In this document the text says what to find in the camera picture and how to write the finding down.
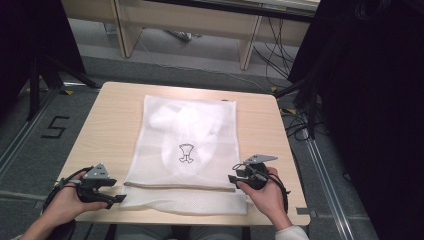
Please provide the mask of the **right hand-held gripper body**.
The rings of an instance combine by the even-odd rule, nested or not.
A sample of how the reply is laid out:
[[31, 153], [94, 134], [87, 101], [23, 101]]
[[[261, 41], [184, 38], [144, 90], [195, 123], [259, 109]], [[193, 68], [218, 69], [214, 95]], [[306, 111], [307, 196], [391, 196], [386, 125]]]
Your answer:
[[273, 160], [277, 160], [277, 157], [255, 154], [242, 162], [246, 164], [246, 167], [236, 170], [236, 177], [246, 179], [244, 183], [255, 190], [260, 190], [266, 185], [269, 178], [269, 171], [265, 163]]

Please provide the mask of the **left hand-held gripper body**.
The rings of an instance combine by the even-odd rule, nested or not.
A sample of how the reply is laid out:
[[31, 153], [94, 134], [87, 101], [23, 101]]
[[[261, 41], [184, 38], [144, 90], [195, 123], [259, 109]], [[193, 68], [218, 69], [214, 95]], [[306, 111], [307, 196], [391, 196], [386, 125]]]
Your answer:
[[103, 163], [99, 163], [97, 166], [90, 168], [80, 179], [77, 188], [79, 199], [85, 203], [100, 202], [96, 200], [96, 196], [103, 194], [99, 191], [101, 188], [99, 187], [99, 182], [103, 179], [112, 179]]

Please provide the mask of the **white mesh laundry bag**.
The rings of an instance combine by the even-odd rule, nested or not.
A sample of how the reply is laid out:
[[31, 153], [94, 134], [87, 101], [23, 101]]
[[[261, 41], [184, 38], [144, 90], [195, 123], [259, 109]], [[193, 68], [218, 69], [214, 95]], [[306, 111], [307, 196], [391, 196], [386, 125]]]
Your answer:
[[147, 95], [121, 206], [245, 215], [246, 197], [228, 179], [239, 162], [234, 101]]

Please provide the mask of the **person's right hand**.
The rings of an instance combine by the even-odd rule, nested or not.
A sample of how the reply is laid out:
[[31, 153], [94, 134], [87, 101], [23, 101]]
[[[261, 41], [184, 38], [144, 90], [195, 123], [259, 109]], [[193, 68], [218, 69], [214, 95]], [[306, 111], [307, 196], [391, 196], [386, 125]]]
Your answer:
[[284, 201], [281, 189], [276, 184], [278, 172], [275, 168], [269, 167], [272, 180], [260, 190], [252, 189], [248, 184], [238, 181], [237, 186], [247, 194], [257, 209], [264, 214], [273, 224], [277, 231], [289, 228], [292, 222], [284, 210]]

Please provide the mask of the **person's left hand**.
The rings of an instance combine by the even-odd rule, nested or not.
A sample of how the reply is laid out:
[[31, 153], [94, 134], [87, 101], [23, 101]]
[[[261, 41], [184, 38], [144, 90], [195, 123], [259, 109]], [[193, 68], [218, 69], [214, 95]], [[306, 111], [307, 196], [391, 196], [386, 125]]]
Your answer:
[[77, 184], [67, 183], [42, 213], [40, 220], [42, 228], [52, 230], [55, 227], [68, 223], [80, 214], [89, 211], [105, 209], [105, 202], [82, 202], [77, 195]]

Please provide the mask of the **person's left leg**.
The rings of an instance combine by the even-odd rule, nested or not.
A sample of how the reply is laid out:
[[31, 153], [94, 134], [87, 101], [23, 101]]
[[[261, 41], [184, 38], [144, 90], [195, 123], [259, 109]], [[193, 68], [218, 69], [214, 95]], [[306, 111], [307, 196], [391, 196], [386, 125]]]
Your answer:
[[118, 225], [115, 240], [169, 240], [169, 226]]

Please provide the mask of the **person's leg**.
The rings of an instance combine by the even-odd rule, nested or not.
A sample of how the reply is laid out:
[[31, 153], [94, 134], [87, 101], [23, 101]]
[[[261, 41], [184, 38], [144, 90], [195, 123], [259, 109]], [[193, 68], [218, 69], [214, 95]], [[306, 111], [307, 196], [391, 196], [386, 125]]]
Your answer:
[[118, 225], [115, 240], [169, 240], [169, 226]]
[[241, 240], [243, 230], [234, 226], [194, 226], [190, 229], [190, 240]]

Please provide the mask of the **person's right leg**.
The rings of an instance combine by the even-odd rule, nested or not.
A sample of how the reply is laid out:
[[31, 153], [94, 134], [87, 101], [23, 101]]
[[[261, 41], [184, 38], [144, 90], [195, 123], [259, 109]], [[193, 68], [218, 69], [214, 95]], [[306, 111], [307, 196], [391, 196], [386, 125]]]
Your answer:
[[194, 226], [190, 229], [190, 240], [241, 240], [243, 230], [234, 226]]

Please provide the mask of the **white garment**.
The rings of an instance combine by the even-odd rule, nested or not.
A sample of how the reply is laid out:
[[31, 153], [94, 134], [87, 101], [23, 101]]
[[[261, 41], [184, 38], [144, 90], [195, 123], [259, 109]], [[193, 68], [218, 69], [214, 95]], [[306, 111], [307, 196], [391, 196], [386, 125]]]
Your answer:
[[162, 143], [162, 161], [172, 184], [221, 184], [226, 167], [238, 159], [231, 102], [171, 102], [150, 116], [149, 126]]

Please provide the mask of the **black metal stand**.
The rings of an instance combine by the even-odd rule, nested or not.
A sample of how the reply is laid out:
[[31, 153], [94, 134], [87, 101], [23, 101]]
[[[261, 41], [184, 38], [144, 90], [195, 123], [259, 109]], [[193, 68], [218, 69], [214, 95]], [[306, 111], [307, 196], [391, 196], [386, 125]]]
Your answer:
[[293, 104], [296, 108], [303, 109], [306, 111], [306, 130], [309, 134], [309, 138], [314, 140], [315, 139], [315, 131], [314, 131], [314, 125], [315, 125], [315, 117], [317, 113], [317, 88], [316, 84], [314, 83], [313, 77], [305, 77], [302, 80], [292, 84], [291, 86], [277, 91], [273, 94], [273, 96], [278, 99], [280, 97], [283, 97], [289, 93], [293, 93], [295, 90], [297, 90], [297, 95], [295, 97], [295, 100], [293, 101]]
[[58, 59], [49, 55], [38, 54], [30, 63], [30, 108], [28, 120], [32, 120], [40, 109], [40, 80], [43, 80], [49, 89], [60, 89], [64, 85], [59, 75], [60, 71], [64, 71], [90, 88], [101, 88], [99, 84]]

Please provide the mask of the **black curtain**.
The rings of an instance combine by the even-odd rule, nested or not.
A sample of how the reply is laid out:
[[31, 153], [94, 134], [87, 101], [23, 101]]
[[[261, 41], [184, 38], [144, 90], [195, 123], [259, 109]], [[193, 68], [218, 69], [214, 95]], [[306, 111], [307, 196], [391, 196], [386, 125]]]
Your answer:
[[0, 116], [29, 83], [38, 54], [85, 75], [62, 0], [0, 0]]
[[320, 0], [290, 79], [380, 240], [424, 240], [424, 0]]

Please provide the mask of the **light wooden desk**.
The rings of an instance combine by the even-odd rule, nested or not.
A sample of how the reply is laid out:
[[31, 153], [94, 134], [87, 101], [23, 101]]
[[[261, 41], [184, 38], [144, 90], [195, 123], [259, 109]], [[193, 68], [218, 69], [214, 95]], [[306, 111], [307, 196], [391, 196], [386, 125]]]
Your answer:
[[144, 28], [175, 30], [237, 39], [240, 68], [248, 68], [253, 44], [301, 45], [309, 24], [281, 16], [265, 17], [148, 0], [61, 0], [69, 18], [110, 23], [116, 26], [121, 56], [131, 56]]

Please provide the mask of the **metal floor rail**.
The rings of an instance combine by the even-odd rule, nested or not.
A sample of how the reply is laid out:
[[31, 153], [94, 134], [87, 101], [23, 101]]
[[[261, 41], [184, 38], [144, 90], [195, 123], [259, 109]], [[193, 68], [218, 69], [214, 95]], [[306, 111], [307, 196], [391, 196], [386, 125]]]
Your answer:
[[315, 166], [318, 179], [322, 185], [325, 197], [329, 205], [329, 209], [332, 213], [340, 238], [341, 240], [355, 240], [350, 222], [345, 215], [345, 212], [341, 206], [334, 186], [331, 182], [330, 176], [324, 164], [318, 145], [307, 130], [303, 130], [302, 134], [306, 139], [309, 154]]
[[30, 120], [26, 120], [17, 135], [7, 145], [7, 148], [0, 154], [0, 181], [6, 175], [7, 171], [23, 149], [26, 142], [29, 140], [32, 133], [35, 131], [47, 108], [58, 95], [57, 90], [49, 90], [42, 99], [39, 110], [32, 116]]

